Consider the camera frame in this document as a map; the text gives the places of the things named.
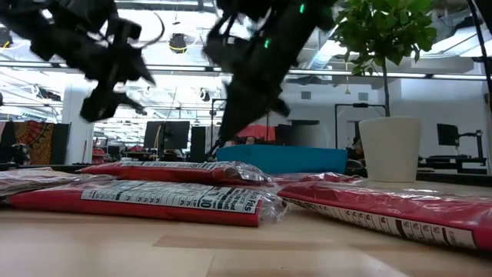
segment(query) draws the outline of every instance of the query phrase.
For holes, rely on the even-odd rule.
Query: plant stem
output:
[[[390,89],[387,87],[386,58],[383,60],[383,81],[384,81],[384,116],[390,117]]]

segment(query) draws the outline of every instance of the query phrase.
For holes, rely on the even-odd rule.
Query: wooden table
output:
[[[258,229],[0,210],[0,276],[491,277],[492,259],[300,209]]]

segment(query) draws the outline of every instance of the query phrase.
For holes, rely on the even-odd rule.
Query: plastic packaging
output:
[[[19,192],[46,189],[89,179],[113,179],[108,175],[68,174],[51,168],[18,169],[0,172],[0,200]]]
[[[274,182],[282,184],[291,184],[297,182],[316,182],[326,181],[334,183],[358,184],[364,180],[358,177],[350,177],[333,172],[325,173],[287,173],[278,174],[273,177]]]
[[[115,162],[89,166],[90,174],[116,175],[126,180],[187,182],[218,185],[267,185],[271,179],[242,162]]]
[[[286,185],[278,195],[331,218],[404,239],[492,250],[491,197],[326,182]]]
[[[141,181],[65,185],[13,195],[9,203],[20,209],[252,227],[277,221],[286,207],[276,195],[254,189]]]

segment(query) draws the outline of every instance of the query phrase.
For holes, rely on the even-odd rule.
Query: white flower pot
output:
[[[368,178],[377,182],[415,182],[421,121],[392,116],[359,122]]]

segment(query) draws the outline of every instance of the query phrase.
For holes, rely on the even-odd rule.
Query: ceiling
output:
[[[137,22],[142,26],[142,33],[136,45],[157,37],[160,33],[159,18],[165,24],[165,35],[156,44],[147,47],[143,51],[145,61],[149,65],[211,65],[211,63],[201,53],[201,47],[206,40],[210,27],[215,23],[221,11],[214,8],[211,1],[116,1],[118,13],[122,18]],[[440,0],[434,1],[435,9],[430,12],[434,19],[434,27],[438,30],[439,41],[434,45],[432,51],[421,56],[421,60],[415,64],[412,59],[407,59],[398,67],[392,65],[390,72],[419,72],[419,73],[464,73],[473,68],[470,57],[480,55],[478,40],[473,27],[462,28],[454,31],[454,26],[463,21],[469,12],[465,0]],[[242,20],[242,24],[234,24],[231,32],[240,37],[248,37],[251,22],[247,19]],[[168,47],[169,38],[173,33],[183,33],[186,35],[188,48],[184,54],[175,54]],[[492,52],[492,40],[490,33],[484,27],[484,36],[487,42],[487,49]],[[63,99],[65,90],[65,80],[69,73],[57,69],[29,71],[8,68],[7,62],[41,62],[41,60],[29,51],[30,43],[14,35],[14,44],[11,48],[0,49],[0,91],[4,95],[4,102],[10,106],[0,108],[1,117],[37,118],[44,117],[49,121],[60,120],[62,104],[48,99],[38,97],[38,90],[41,87],[50,92],[56,93]],[[314,31],[301,51],[298,61],[299,68],[305,69],[333,69],[350,70],[351,65],[346,65],[340,55],[345,50],[333,41],[328,40],[327,34]],[[51,62],[62,62],[59,58],[54,58]],[[118,136],[123,140],[135,140],[142,136],[145,130],[145,122],[151,118],[183,118],[198,124],[210,124],[209,109],[210,102],[201,99],[202,92],[208,92],[211,98],[224,98],[225,91],[222,82],[227,81],[228,77],[219,74],[213,75],[156,75],[157,86],[149,88],[145,82],[130,82],[124,89],[130,97],[141,102],[148,107],[148,116],[136,115],[135,111],[121,109],[112,120],[106,123],[98,123],[98,130],[105,129],[109,135]],[[379,88],[380,78],[346,78],[343,76],[333,76],[330,78],[308,78],[308,84],[316,85],[370,85],[368,88]],[[298,79],[291,76],[287,79],[290,83],[285,94],[298,93],[301,87],[296,85],[306,82],[306,78]],[[324,97],[326,101],[336,97]],[[125,123],[125,130],[130,133],[140,135],[117,135],[118,124],[132,119],[133,123]]]

